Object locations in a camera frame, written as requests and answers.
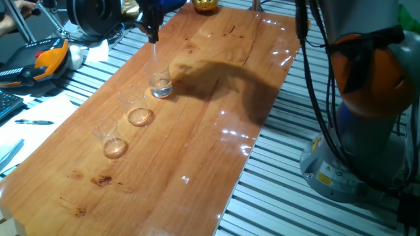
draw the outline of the glass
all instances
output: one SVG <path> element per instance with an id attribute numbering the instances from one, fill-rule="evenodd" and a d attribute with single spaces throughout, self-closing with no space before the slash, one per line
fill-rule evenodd
<path id="1" fill-rule="evenodd" d="M 165 60 L 156 59 L 145 63 L 144 71 L 147 73 L 150 92 L 156 98 L 164 98 L 172 92 L 171 74 L 169 64 Z"/>
<path id="2" fill-rule="evenodd" d="M 132 125 L 141 127 L 152 121 L 152 112 L 147 108 L 142 87 L 130 85 L 119 92 L 118 98 L 123 104 L 125 116 Z"/>
<path id="3" fill-rule="evenodd" d="M 98 137 L 105 156 L 110 159 L 121 157 L 128 148 L 117 129 L 117 121 L 111 118 L 101 119 L 92 128 L 92 133 Z"/>

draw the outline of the wood grain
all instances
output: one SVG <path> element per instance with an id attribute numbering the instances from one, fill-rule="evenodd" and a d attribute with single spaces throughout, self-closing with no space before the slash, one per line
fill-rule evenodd
<path id="1" fill-rule="evenodd" d="M 144 45 L 33 155 L 0 182 L 28 235 L 211 235 L 299 49 L 294 18 L 185 5 L 160 31 L 173 94 L 126 120 L 118 91 L 147 88 Z M 91 133 L 111 117 L 129 145 L 103 156 Z"/>

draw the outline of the warning label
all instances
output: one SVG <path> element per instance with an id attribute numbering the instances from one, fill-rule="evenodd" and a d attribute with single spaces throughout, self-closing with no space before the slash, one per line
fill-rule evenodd
<path id="1" fill-rule="evenodd" d="M 318 173 L 318 175 L 316 176 L 316 178 L 323 182 L 324 184 L 330 186 L 331 185 L 331 178 L 328 178 L 325 174 L 322 174 L 321 172 Z"/>
<path id="2" fill-rule="evenodd" d="M 318 174 L 316 175 L 316 178 L 321 181 L 322 183 L 330 186 L 331 181 L 335 174 L 335 168 L 326 163 L 325 161 L 322 161 L 320 170 L 318 171 Z"/>

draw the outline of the metal slotted table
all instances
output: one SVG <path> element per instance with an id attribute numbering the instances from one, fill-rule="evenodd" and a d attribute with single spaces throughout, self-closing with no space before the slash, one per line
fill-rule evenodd
<path id="1" fill-rule="evenodd" d="M 252 0 L 222 0 L 219 5 L 249 9 Z M 295 15 L 295 6 L 289 1 L 267 2 L 261 7 L 268 13 Z M 167 14 L 164 22 L 174 14 Z M 311 15 L 309 19 L 308 41 L 323 44 Z M 131 30 L 110 51 L 107 62 L 84 63 L 77 71 L 67 71 L 59 86 L 73 104 L 80 106 L 147 40 L 138 29 Z M 307 51 L 317 98 L 325 100 L 327 57 L 323 49 L 308 46 Z M 46 99 L 37 98 L 28 107 Z M 339 95 L 336 101 L 341 102 Z M 325 102 L 320 101 L 320 107 L 326 118 Z M 405 130 L 403 116 L 403 134 Z M 318 195 L 308 186 L 301 176 L 299 158 L 304 145 L 319 133 L 299 51 L 225 211 L 217 216 L 220 220 L 215 235 L 402 235 L 402 226 L 396 221 L 398 200 L 387 198 L 376 206 L 342 204 Z"/>

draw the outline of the person's hand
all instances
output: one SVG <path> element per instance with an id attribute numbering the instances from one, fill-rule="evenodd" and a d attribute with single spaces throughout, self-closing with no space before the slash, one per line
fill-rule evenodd
<path id="1" fill-rule="evenodd" d="M 36 4 L 31 3 L 25 0 L 17 0 L 14 2 L 16 8 L 22 13 L 24 18 L 28 18 L 31 16 L 31 12 L 35 9 Z M 5 18 L 1 21 L 2 24 L 5 25 L 6 28 L 13 30 L 16 26 L 14 25 L 14 20 L 9 14 L 5 14 Z"/>

